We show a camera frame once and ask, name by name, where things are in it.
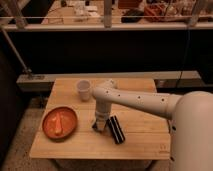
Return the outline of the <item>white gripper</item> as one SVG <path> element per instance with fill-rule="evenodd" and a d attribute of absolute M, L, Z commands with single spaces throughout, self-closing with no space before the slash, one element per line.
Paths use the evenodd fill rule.
<path fill-rule="evenodd" d="M 106 126 L 106 122 L 109 119 L 111 112 L 110 107 L 96 107 L 95 110 L 95 123 L 97 123 L 97 132 L 103 132 Z"/>

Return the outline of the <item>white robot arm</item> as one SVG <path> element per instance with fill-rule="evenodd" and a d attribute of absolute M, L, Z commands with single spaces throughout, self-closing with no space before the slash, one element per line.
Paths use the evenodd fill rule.
<path fill-rule="evenodd" d="M 113 80 L 93 88 L 96 121 L 119 104 L 171 121 L 170 171 L 213 171 L 213 93 L 185 95 L 119 90 Z"/>

